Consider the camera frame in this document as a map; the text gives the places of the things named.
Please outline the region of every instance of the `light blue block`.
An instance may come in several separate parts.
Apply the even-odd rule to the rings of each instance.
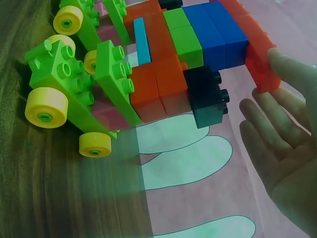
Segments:
[[[151,56],[143,17],[134,19],[133,23],[139,65],[150,63]]]

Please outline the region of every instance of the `toy vehicle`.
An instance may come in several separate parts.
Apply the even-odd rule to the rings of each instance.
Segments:
[[[25,55],[34,89],[27,120],[43,128],[70,120],[84,132],[84,156],[110,154],[120,129],[190,111],[197,128],[221,123],[229,95],[220,89],[220,70],[245,64],[260,92],[279,87],[266,56],[275,45],[236,0],[187,7],[179,0],[129,7],[122,0],[97,1],[120,42],[136,42],[139,66],[122,61],[121,45],[101,40],[93,0],[61,0],[53,22],[59,35]],[[74,57],[76,46],[68,37],[74,34],[88,51],[84,62]]]

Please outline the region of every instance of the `wooden surface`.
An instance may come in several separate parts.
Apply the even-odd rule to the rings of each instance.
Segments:
[[[106,159],[78,154],[70,123],[50,130],[24,116],[23,55],[53,34],[49,0],[0,0],[0,238],[152,237],[136,131]]]

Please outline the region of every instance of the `green block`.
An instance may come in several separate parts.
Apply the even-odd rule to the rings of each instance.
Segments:
[[[122,46],[114,47],[112,41],[105,41],[97,47],[96,81],[109,97],[118,111],[131,126],[142,121],[131,106],[130,93],[134,92],[133,82],[128,75],[132,73],[131,65],[122,62]]]
[[[173,29],[170,34],[181,62],[186,62],[189,69],[204,65],[202,46],[191,26]]]
[[[165,21],[169,30],[190,26],[190,22],[183,8],[176,8],[173,10],[164,11],[163,15],[165,17]]]
[[[62,41],[45,40],[25,55],[32,76],[30,86],[50,87],[62,92],[68,99],[67,119],[84,133],[100,132],[116,138],[92,115],[94,103],[92,87],[95,81],[84,71],[84,64],[75,59],[75,52]]]
[[[96,50],[97,45],[101,43],[101,39],[97,33],[100,16],[99,12],[93,9],[94,0],[61,0],[59,8],[69,5],[78,7],[84,15],[81,28],[77,32],[78,38],[87,51]]]
[[[103,0],[108,11],[108,15],[117,30],[117,33],[125,46],[132,44],[127,29],[125,28],[123,17],[127,15],[126,4],[124,0]]]

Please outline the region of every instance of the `light teal fingerprint shape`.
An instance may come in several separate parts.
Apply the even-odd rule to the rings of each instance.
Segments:
[[[197,129],[192,114],[179,115],[137,127],[141,154],[155,154],[177,150],[209,133],[209,127]]]
[[[252,220],[231,216],[154,238],[252,238],[255,232],[256,225]]]
[[[145,189],[202,180],[225,166],[231,155],[230,142],[220,136],[206,136],[190,146],[161,153],[142,165]]]

